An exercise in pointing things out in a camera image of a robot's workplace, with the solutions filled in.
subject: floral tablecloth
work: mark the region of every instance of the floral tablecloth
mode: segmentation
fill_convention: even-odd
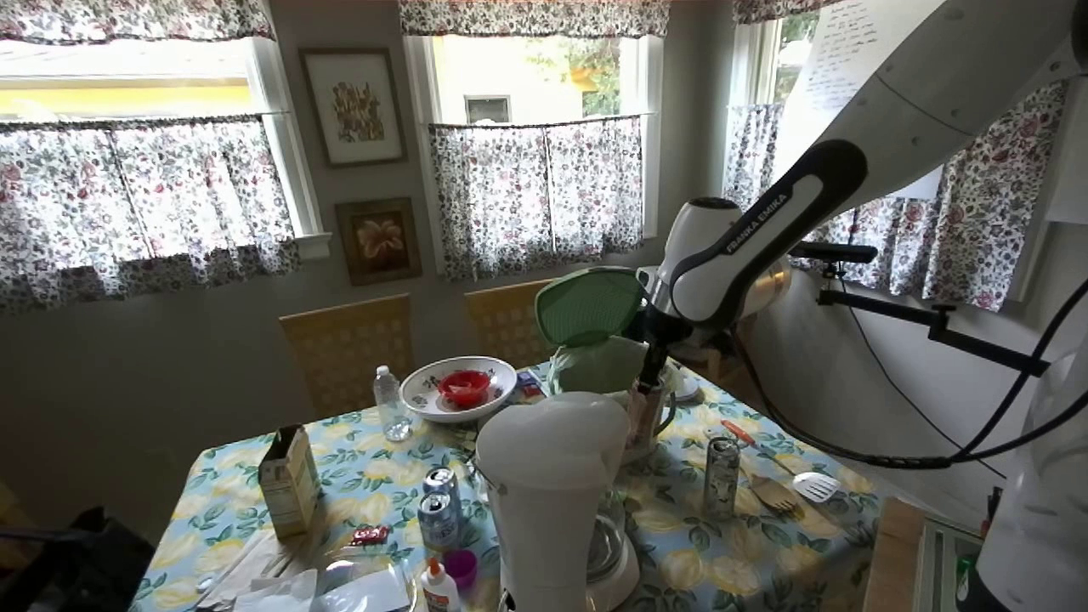
[[[775,423],[701,380],[701,404],[675,408],[660,446],[621,470],[613,501],[630,516],[644,581],[621,608],[859,608],[881,497],[835,460],[788,440]],[[740,450],[735,516],[701,516],[707,431],[735,423],[754,436]],[[480,555],[473,608],[497,602],[497,530],[491,506],[466,485],[469,430],[418,426],[408,441],[376,431],[376,412],[308,423],[318,485],[326,493],[324,562],[347,550],[355,530],[391,528],[385,559],[408,578],[422,572],[422,479],[450,467],[462,479],[469,547]],[[271,530],[254,467],[271,436],[207,450],[194,460],[181,502],[161,539],[133,608],[194,608],[196,586]],[[775,515],[748,483],[816,470],[840,479],[822,502]]]

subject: cafe curtain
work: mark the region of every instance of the cafe curtain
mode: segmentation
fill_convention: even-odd
[[[0,0],[0,40],[230,40],[271,37],[262,0]]]
[[[296,261],[257,117],[0,125],[0,313]]]
[[[737,24],[781,20],[784,14],[818,9],[835,0],[735,0]]]
[[[771,186],[780,117],[775,103],[735,109],[721,186],[726,202],[751,208]]]
[[[406,34],[662,37],[671,0],[398,0]]]
[[[832,219],[816,237],[874,245],[845,278],[890,295],[1001,309],[1055,158],[1065,84],[1044,84],[961,147],[934,202],[886,196]]]
[[[644,118],[433,125],[450,278],[529,272],[633,250]]]

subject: black cable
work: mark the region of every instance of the black cable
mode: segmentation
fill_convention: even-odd
[[[784,430],[792,440],[799,440],[799,441],[806,441],[806,446],[816,446],[816,450],[822,450],[822,453],[828,453],[828,455],[842,455],[842,460],[867,464],[867,467],[883,467],[883,470],[945,470],[945,467],[949,467],[945,455],[934,460],[934,455],[869,455],[869,453],[858,453],[858,450],[825,441],[825,440],[799,430],[799,426],[788,423],[784,412],[780,412],[775,402],[769,397],[769,390],[764,390],[764,386],[760,386],[760,379],[759,379],[759,370],[754,370],[754,360],[751,360],[740,335],[731,331],[731,337],[735,337],[735,351],[737,351],[737,356],[743,360],[748,379],[751,379],[751,386],[754,386],[754,390],[759,390],[769,419],[771,419],[780,430]]]
[[[1088,278],[1061,302],[1061,309],[1052,317],[1044,337],[1034,344],[1031,360],[1039,360],[1044,351],[1052,346],[1055,335],[1061,331],[1061,324],[1068,321],[1068,313],[1085,301],[1088,293]],[[1020,379],[1011,386],[1006,397],[995,404],[995,412],[989,414],[989,423],[975,431],[975,440],[968,440],[951,460],[968,455],[971,450],[984,446],[984,440],[989,440],[989,431],[995,430],[1001,419],[1006,419],[1006,412],[1013,408],[1013,402],[1020,397],[1023,386],[1027,386],[1027,370],[1020,370]]]
[[[1088,408],[1088,390],[1085,390],[1078,402],[1070,402],[1065,412],[1056,412],[1052,423],[1044,423],[1044,426],[1031,430],[1027,436],[1018,436],[1018,440],[1011,440],[1011,441],[1001,441],[1001,446],[979,450],[979,453],[961,455],[961,460],[954,460],[954,464],[979,464],[979,460],[989,460],[989,455],[1011,453],[1011,450],[1018,450],[1018,446],[1027,446],[1027,441],[1034,441],[1034,440],[1039,440],[1039,436],[1055,431],[1055,430],[1061,430],[1068,419],[1082,414],[1085,408]]]
[[[867,331],[858,321],[858,309],[849,309],[853,331],[862,344],[862,351],[869,354],[869,360],[877,365],[881,379],[890,386],[890,390],[934,431],[943,436],[949,446],[961,450],[943,426],[934,426],[922,404],[890,379],[890,370],[883,368],[881,354],[874,351]]]
[[[1082,289],[1070,293],[1070,295],[1065,301],[1065,307],[1052,317],[1052,324],[1047,324],[1047,331],[1044,331],[1044,337],[1039,337],[1039,346],[1052,344],[1052,337],[1055,337],[1056,327],[1065,324],[1068,309],[1070,309],[1074,302],[1082,302],[1082,295],[1085,295]],[[788,423],[784,412],[780,412],[780,408],[771,404],[771,397],[764,395],[764,386],[760,386],[760,379],[759,379],[759,370],[754,370],[754,360],[751,360],[751,354],[748,354],[748,346],[743,346],[743,337],[740,337],[737,331],[731,331],[731,337],[735,337],[735,351],[737,351],[737,356],[743,360],[748,379],[751,379],[759,397],[764,402],[764,412],[769,412],[771,423],[780,423],[792,440],[803,440],[806,446],[816,446],[816,450],[822,450],[822,453],[828,453],[828,455],[842,455],[842,460],[858,460],[858,464],[883,467],[883,470],[949,470],[949,467],[954,467],[954,464],[989,460],[989,455],[1011,453],[1011,450],[1018,450],[1018,446],[1027,446],[1027,441],[1055,431],[1056,426],[1065,426],[1068,419],[1074,419],[1074,414],[1088,404],[1088,390],[1085,390],[1070,408],[1065,408],[1065,412],[1061,412],[1056,419],[1052,419],[1047,426],[1039,426],[1039,430],[1034,430],[1034,431],[1027,431],[1027,436],[1018,436],[1018,440],[1011,440],[1011,441],[989,446],[989,450],[984,450],[984,453],[954,453],[954,455],[869,455],[869,453],[858,453],[858,450],[825,441],[825,440],[799,430],[794,423]]]

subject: white plate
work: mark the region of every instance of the white plate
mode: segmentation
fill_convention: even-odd
[[[450,408],[445,397],[437,395],[437,380],[454,370],[486,370],[491,402],[462,412]],[[466,356],[433,360],[411,370],[402,380],[402,402],[424,423],[480,423],[480,419],[491,419],[497,408],[504,408],[514,389],[516,389],[516,370],[507,360],[466,354]]]

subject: framed picture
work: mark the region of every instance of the framed picture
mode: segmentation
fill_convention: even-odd
[[[335,225],[355,287],[418,276],[408,196],[335,205]]]
[[[388,52],[304,52],[330,166],[406,161]]]

